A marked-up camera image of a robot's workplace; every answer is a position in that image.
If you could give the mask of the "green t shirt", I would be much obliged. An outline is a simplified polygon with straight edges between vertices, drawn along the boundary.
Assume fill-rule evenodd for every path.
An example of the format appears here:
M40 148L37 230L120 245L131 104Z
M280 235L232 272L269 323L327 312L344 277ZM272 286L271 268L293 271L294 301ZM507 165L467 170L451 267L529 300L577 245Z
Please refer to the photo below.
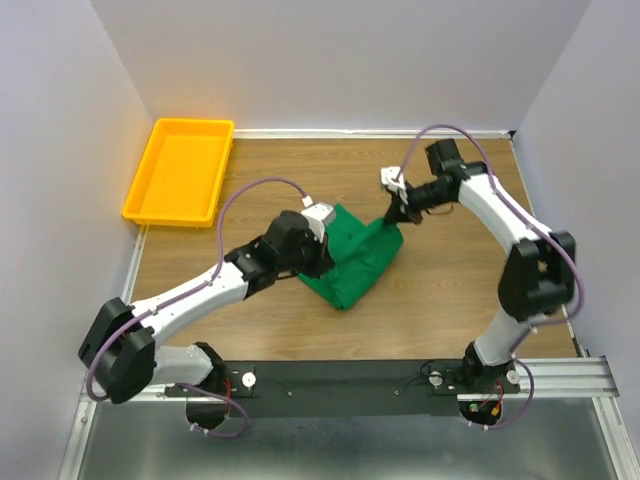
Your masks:
M337 310L351 309L382 277L399 253L404 237L381 218L363 223L342 205L334 206L328 250L334 267L319 278L298 278Z

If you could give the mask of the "yellow plastic tray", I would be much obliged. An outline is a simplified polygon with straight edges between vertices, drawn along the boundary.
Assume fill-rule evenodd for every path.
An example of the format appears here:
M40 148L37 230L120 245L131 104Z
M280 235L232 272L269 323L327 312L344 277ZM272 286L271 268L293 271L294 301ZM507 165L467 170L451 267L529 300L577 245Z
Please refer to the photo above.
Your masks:
M231 120L156 121L122 207L138 225L213 225L235 124Z

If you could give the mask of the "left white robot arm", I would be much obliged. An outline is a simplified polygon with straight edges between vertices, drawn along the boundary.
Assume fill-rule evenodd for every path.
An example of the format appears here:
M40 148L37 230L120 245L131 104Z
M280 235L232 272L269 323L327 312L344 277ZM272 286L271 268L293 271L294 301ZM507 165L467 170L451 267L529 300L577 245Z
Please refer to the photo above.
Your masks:
M119 297L105 302L78 351L87 368L87 394L121 404L149 385L174 380L201 395L214 393L222 372L210 348L163 350L163 344L207 314L288 276L319 278L328 272L334 261L327 228L335 218L334 208L325 203L301 212L285 210L264 234L229 251L203 274L134 304Z

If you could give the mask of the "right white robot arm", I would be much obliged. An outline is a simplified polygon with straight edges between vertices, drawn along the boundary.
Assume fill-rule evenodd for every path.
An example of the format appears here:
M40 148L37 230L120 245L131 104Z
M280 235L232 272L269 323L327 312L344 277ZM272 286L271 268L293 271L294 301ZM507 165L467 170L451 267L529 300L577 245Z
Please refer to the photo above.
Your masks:
M401 166L381 169L381 186L391 197L385 223L418 224L429 210L458 203L482 222L506 255L497 289L500 307L486 331L468 345L454 376L466 390L480 392L506 375L532 329L573 300L576 242L515 202L486 158L465 161L452 139L439 140L425 152L434 178L420 186L405 179Z

